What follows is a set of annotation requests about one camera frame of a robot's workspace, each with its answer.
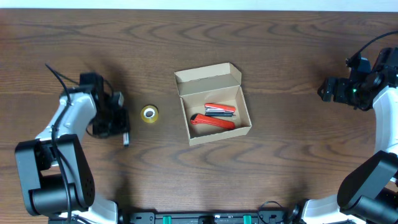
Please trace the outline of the black marker pen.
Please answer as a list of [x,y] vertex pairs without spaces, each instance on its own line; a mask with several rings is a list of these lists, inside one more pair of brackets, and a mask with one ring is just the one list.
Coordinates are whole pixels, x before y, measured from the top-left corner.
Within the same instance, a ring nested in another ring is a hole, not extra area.
[[129,137],[129,133],[123,133],[123,145],[124,147],[128,147],[130,145],[130,137]]

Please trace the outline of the yellow tape roll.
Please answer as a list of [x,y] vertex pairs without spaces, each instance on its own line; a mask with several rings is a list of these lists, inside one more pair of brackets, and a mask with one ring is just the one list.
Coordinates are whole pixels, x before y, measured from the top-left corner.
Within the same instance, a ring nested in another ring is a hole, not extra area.
[[141,110],[141,119],[146,123],[154,123],[158,118],[159,112],[154,105],[147,105]]

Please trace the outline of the orange utility knife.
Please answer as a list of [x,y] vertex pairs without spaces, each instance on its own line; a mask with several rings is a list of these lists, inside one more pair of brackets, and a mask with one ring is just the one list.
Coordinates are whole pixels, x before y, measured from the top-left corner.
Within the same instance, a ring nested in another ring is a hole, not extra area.
[[234,129],[235,124],[232,121],[214,118],[203,114],[195,114],[190,118],[192,124],[209,124],[224,129]]

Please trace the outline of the red black stapler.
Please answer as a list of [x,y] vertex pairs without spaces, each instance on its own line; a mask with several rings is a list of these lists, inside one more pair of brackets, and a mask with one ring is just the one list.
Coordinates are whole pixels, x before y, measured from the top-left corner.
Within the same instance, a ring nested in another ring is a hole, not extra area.
[[236,112],[236,108],[228,105],[220,105],[214,103],[205,104],[205,115],[206,116],[225,116],[232,117]]

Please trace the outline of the cardboard box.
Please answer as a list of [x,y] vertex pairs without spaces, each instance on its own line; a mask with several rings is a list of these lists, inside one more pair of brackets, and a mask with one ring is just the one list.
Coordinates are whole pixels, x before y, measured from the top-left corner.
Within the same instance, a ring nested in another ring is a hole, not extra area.
[[232,63],[174,73],[190,146],[246,135],[252,122]]

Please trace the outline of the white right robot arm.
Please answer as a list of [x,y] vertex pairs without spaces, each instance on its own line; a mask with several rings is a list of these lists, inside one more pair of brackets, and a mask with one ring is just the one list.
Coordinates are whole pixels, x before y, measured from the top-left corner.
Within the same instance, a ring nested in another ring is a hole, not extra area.
[[347,78],[326,78],[318,89],[323,101],[361,111],[374,111],[373,155],[342,181],[338,193],[305,200],[292,213],[292,223],[397,223],[397,48],[380,51],[371,65],[355,54],[347,59]]

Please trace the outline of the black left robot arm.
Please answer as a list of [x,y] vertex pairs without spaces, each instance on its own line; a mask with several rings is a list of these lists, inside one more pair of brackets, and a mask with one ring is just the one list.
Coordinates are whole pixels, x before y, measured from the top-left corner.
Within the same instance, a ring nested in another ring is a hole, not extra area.
[[118,204],[96,192],[81,142],[121,135],[130,144],[130,123],[120,91],[95,72],[82,73],[78,85],[65,88],[46,128],[15,148],[25,209],[49,223],[125,223]]

